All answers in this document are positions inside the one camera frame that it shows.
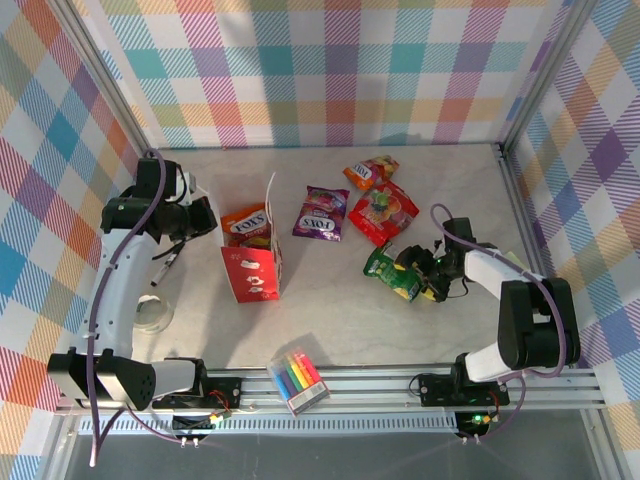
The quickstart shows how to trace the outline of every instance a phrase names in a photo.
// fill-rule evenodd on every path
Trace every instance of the marker box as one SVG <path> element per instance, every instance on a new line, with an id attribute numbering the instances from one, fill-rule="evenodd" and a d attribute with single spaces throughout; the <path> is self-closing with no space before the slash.
<path id="1" fill-rule="evenodd" d="M 294 416 L 329 396 L 327 385 L 301 349 L 274 358 L 267 368 Z"/>

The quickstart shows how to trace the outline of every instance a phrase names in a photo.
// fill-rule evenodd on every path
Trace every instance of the plaid wallpaper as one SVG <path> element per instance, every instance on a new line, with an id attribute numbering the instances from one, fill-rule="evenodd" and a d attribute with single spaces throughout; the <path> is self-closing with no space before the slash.
<path id="1" fill-rule="evenodd" d="M 0 2 L 0 479 L 34 476 L 78 330 L 100 211 L 137 155 L 45 0 Z"/>
<path id="2" fill-rule="evenodd" d="M 517 147 L 537 241 L 569 280 L 640 478 L 640 1 L 601 0 Z"/>
<path id="3" fill-rule="evenodd" d="M 173 148 L 495 141 L 571 3 L 76 0 Z"/>

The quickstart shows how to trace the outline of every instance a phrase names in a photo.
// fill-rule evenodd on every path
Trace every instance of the marble surface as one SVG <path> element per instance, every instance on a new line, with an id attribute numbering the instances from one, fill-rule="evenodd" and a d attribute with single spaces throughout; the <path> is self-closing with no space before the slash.
<path id="1" fill-rule="evenodd" d="M 482 287 L 472 284 L 468 296 L 442 304 L 424 297 L 409 304 L 362 274 L 374 246 L 350 221 L 340 243 L 291 235 L 306 185 L 349 189 L 351 209 L 360 192 L 342 170 L 381 154 L 400 163 L 393 181 L 421 209 L 395 238 L 400 248 L 431 248 L 441 238 L 429 207 L 442 202 L 454 216 L 470 217 L 478 241 L 526 259 L 489 145 L 166 151 L 205 188 L 213 179 L 277 172 L 271 202 L 283 253 L 282 298 L 237 304 L 213 236 L 196 239 L 158 287 L 175 306 L 173 321 L 157 335 L 136 332 L 134 358 L 180 355 L 200 357 L 209 368 L 264 366 L 287 345 L 301 344 L 318 364 L 409 364 L 453 361 L 495 341 L 498 302 Z M 458 291 L 456 283 L 451 294 Z"/>

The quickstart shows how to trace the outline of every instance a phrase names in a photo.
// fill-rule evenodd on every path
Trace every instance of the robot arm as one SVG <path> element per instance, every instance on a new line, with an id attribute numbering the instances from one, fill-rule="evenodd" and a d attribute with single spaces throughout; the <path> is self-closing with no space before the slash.
<path id="1" fill-rule="evenodd" d="M 145 225 L 127 243 L 103 292 L 96 328 L 89 333 L 85 313 L 80 331 L 66 354 L 52 354 L 47 371 L 62 393 L 83 403 L 88 398 L 86 380 L 87 338 L 95 337 L 95 383 L 98 401 L 119 402 L 144 410 L 154 398 L 172 392 L 198 391 L 202 362 L 179 359 L 144 364 L 131 360 L 133 324 L 138 299 L 146 288 L 147 271 L 162 235 L 185 242 L 205 235 L 216 226 L 207 197 L 192 200 L 195 179 L 181 167 L 165 160 L 167 180 L 162 200 Z M 96 282 L 109 266 L 114 250 L 138 223 L 151 204 L 160 181 L 156 160 L 140 159 L 136 184 L 121 197 L 112 198 L 102 211 L 102 251 Z"/>
<path id="2" fill-rule="evenodd" d="M 456 237 L 477 243 L 468 218 L 452 218 L 444 229 Z M 396 268 L 414 269 L 424 280 L 424 294 L 433 301 L 447 299 L 451 282 L 466 278 L 482 285 L 500 301 L 497 341 L 464 356 L 465 376 L 471 382 L 487 382 L 516 370 L 555 367 L 560 337 L 551 309 L 538 287 L 495 256 L 461 245 L 445 237 L 445 253 L 435 257 L 428 249 L 413 246 L 400 253 Z M 491 244 L 480 244 L 500 254 Z M 562 318 L 567 354 L 565 364 L 580 357 L 580 341 L 569 284 L 561 278 L 545 279 L 533 274 L 551 293 Z"/>

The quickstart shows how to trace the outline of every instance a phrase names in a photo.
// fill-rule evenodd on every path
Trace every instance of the snack package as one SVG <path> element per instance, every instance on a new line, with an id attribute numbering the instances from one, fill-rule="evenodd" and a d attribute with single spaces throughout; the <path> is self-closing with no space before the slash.
<path id="1" fill-rule="evenodd" d="M 389 180 L 399 166 L 398 162 L 389 155 L 383 155 L 345 168 L 342 172 L 360 190 L 369 190 L 378 180 L 383 182 Z"/>
<path id="2" fill-rule="evenodd" d="M 293 227 L 298 237 L 339 242 L 342 221 L 347 212 L 348 190 L 328 190 L 307 186 L 307 198 Z"/>
<path id="3" fill-rule="evenodd" d="M 349 212 L 349 219 L 376 247 L 382 247 L 407 228 L 418 213 L 418 207 L 400 187 L 386 182 L 362 195 Z"/>
<path id="4" fill-rule="evenodd" d="M 397 270 L 393 266 L 399 253 L 391 242 L 376 248 L 367 260 L 364 274 L 367 277 L 378 277 L 402 298 L 413 302 L 422 291 L 424 284 L 414 270 Z"/>
<path id="5" fill-rule="evenodd" d="M 294 416 L 329 396 L 327 385 L 299 348 L 274 358 L 267 370 Z"/>
<path id="6" fill-rule="evenodd" d="M 230 247 L 271 248 L 271 225 L 264 203 L 225 215 L 220 223 L 222 230 L 231 235 Z"/>

